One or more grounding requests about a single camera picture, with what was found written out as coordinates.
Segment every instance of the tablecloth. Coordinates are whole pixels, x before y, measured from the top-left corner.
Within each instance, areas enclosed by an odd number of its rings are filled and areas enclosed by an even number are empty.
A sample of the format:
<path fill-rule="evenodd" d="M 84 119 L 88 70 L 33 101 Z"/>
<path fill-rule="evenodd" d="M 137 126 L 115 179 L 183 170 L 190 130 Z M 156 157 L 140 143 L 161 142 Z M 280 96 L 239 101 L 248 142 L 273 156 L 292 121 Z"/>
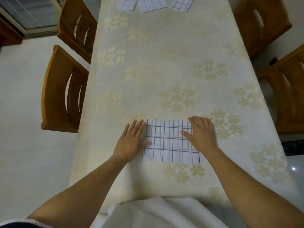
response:
<path fill-rule="evenodd" d="M 119 11 L 102 0 L 70 185 L 113 153 L 134 119 L 199 115 L 219 147 L 294 204 L 300 196 L 228 0 L 194 0 L 187 13 Z M 154 196 L 230 205 L 208 161 L 128 164 L 103 206 Z"/>

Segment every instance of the grid pattern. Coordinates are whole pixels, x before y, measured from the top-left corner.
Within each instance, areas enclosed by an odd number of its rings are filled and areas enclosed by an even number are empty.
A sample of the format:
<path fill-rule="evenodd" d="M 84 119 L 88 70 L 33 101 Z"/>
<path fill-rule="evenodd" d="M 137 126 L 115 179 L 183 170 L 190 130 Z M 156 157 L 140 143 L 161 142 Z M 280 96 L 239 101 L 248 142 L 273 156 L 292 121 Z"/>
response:
<path fill-rule="evenodd" d="M 198 165 L 205 157 L 183 137 L 181 130 L 192 134 L 188 120 L 147 120 L 146 140 L 150 144 L 143 150 L 143 159 L 179 164 Z"/>
<path fill-rule="evenodd" d="M 142 13 L 168 7 L 166 0 L 139 0 L 138 6 Z"/>
<path fill-rule="evenodd" d="M 138 0 L 119 0 L 117 1 L 117 8 L 120 11 L 133 11 Z"/>
<path fill-rule="evenodd" d="M 174 0 L 170 5 L 170 9 L 179 12 L 187 12 L 193 1 L 194 0 Z"/>

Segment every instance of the brown chair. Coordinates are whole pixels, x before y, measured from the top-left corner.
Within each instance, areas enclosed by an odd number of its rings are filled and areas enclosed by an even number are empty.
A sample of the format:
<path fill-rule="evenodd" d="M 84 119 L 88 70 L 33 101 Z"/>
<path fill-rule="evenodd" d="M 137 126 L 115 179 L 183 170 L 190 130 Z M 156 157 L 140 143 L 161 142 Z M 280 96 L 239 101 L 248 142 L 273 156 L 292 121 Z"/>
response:
<path fill-rule="evenodd" d="M 292 27 L 281 0 L 243 0 L 234 16 L 250 58 Z"/>
<path fill-rule="evenodd" d="M 97 22 L 83 0 L 65 0 L 59 16 L 57 36 L 89 64 L 96 29 Z"/>
<path fill-rule="evenodd" d="M 258 75 L 272 87 L 278 108 L 278 134 L 304 133 L 304 45 Z"/>
<path fill-rule="evenodd" d="M 59 45 L 53 50 L 42 89 L 41 128 L 78 133 L 89 72 Z M 66 110 L 65 90 L 70 77 Z"/>

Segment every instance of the floral tablecloth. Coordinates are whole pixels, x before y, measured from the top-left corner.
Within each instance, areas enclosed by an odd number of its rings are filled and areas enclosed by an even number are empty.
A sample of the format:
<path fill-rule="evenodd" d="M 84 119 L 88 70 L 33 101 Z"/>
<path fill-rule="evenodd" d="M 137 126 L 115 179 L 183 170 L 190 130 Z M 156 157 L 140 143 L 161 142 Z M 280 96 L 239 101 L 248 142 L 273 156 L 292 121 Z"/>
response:
<path fill-rule="evenodd" d="M 300 203 L 228 0 L 194 0 L 187 13 L 144 14 L 102 0 L 70 184 L 112 155 L 128 122 L 191 115 L 214 122 L 220 148 L 245 171 Z M 104 206 L 157 195 L 229 205 L 218 183 L 207 161 L 138 157 L 117 177 Z"/>

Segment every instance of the white garment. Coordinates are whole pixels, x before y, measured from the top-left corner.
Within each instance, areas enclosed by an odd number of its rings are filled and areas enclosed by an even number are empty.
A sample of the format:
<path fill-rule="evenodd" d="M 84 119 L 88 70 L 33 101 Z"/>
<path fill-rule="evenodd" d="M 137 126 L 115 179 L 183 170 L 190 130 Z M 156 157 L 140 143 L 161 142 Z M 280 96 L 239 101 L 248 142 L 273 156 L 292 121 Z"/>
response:
<path fill-rule="evenodd" d="M 230 227 L 246 227 L 240 217 L 235 216 L 235 214 L 233 223 L 229 224 L 229 219 L 225 217 L 223 210 L 220 210 L 222 211 L 221 219 L 213 214 L 218 210 L 211 209 L 213 211 L 211 213 L 193 198 L 162 199 L 161 197 L 155 197 L 113 205 L 106 214 L 99 213 L 97 215 L 91 228 L 227 228 L 226 224 L 231 225 Z"/>

